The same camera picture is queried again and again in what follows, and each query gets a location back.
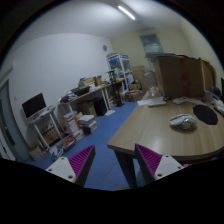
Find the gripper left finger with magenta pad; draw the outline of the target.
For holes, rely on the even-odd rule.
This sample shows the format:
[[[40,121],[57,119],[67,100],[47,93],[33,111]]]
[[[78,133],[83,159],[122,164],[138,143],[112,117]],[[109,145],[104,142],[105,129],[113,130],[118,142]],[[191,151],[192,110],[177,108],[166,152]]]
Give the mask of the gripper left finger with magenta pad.
[[[83,187],[95,155],[95,146],[91,145],[69,158],[58,158],[46,171]]]

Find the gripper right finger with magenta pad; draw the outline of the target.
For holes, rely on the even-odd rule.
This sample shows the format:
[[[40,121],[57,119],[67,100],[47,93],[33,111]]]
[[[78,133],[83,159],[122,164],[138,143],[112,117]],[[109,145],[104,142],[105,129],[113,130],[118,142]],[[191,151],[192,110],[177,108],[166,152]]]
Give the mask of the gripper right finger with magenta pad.
[[[135,155],[146,184],[183,169],[183,166],[171,155],[160,155],[139,144],[135,145]]]

